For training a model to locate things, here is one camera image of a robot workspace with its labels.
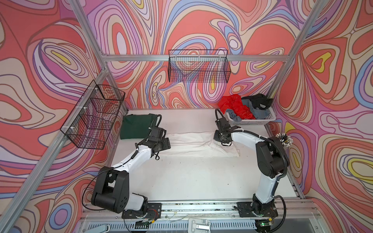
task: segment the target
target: wire basket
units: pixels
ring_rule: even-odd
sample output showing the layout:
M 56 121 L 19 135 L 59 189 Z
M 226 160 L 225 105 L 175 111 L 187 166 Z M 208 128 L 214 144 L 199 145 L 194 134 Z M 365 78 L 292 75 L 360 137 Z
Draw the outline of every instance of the wire basket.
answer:
M 169 82 L 228 83 L 227 50 L 169 50 Z
M 110 85 L 95 85 L 68 130 L 61 130 L 78 148 L 104 149 L 125 93 Z
M 228 113 L 226 113 L 226 116 L 233 125 L 265 125 L 271 121 L 276 120 L 276 114 L 273 111 L 272 107 L 269 107 L 268 110 L 269 115 L 266 116 L 266 118 L 264 119 L 243 119 L 240 122 L 235 122 L 234 120 L 232 120 L 232 118 L 230 118 Z

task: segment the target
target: white cloth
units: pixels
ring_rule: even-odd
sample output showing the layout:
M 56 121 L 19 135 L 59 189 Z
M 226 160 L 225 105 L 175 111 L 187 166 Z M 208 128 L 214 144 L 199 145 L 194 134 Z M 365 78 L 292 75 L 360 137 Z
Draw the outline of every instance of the white cloth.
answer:
M 239 157 L 234 144 L 222 146 L 213 139 L 214 132 L 168 133 L 166 137 L 170 139 L 171 148 L 161 151 L 160 156 Z

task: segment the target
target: patterned wall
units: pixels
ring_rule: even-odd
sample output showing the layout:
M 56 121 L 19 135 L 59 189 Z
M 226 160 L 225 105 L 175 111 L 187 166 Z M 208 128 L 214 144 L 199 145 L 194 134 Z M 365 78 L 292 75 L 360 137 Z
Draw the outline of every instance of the patterned wall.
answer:
M 331 232 L 373 232 L 372 38 L 372 1 L 330 1 L 277 94 L 272 130 Z
M 218 49 L 288 54 L 313 0 L 82 1 L 106 54 Z M 169 83 L 168 62 L 108 64 L 130 108 L 216 107 L 223 95 L 266 93 L 280 62 L 231 62 L 227 84 Z
M 99 71 L 67 1 L 0 1 L 0 214 Z M 13 233 L 73 230 L 120 122 L 102 151 L 66 143 Z

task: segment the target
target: gray cloth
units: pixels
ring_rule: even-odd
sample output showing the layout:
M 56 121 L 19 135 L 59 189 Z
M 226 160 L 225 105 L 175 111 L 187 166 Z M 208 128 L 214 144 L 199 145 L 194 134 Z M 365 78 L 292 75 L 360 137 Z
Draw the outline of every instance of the gray cloth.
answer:
M 229 114 L 229 117 L 235 121 L 235 122 L 240 122 L 242 121 L 241 117 L 236 115 L 232 109 L 227 109 L 226 112 Z
M 269 110 L 261 110 L 253 107 L 253 104 L 250 100 L 242 100 L 242 104 L 250 108 L 251 113 L 256 119 L 264 119 L 269 115 Z

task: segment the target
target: red jacket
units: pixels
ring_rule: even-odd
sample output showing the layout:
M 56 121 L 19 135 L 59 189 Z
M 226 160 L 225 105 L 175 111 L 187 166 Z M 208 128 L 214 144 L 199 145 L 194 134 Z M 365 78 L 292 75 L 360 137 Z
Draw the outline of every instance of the red jacket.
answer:
M 225 114 L 227 109 L 232 109 L 241 119 L 255 119 L 254 115 L 250 112 L 250 109 L 242 104 L 241 96 L 237 94 L 223 96 L 219 101 L 218 106 L 223 114 Z

